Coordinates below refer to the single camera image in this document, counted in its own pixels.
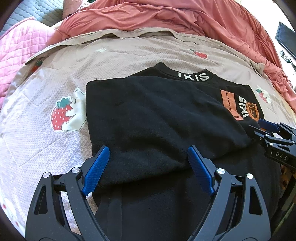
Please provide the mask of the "right hand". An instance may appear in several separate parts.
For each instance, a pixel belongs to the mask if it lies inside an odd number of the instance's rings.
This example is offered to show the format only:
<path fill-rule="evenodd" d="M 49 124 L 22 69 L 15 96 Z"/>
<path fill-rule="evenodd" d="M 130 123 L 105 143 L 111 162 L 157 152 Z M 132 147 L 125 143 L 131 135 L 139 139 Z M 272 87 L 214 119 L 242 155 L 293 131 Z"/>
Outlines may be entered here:
<path fill-rule="evenodd" d="M 280 187 L 282 190 L 285 190 L 287 188 L 287 185 L 289 184 L 289 181 L 292 177 L 295 178 L 295 171 L 290 171 L 290 168 L 287 168 L 286 166 L 281 165 L 281 176 L 280 176 Z"/>

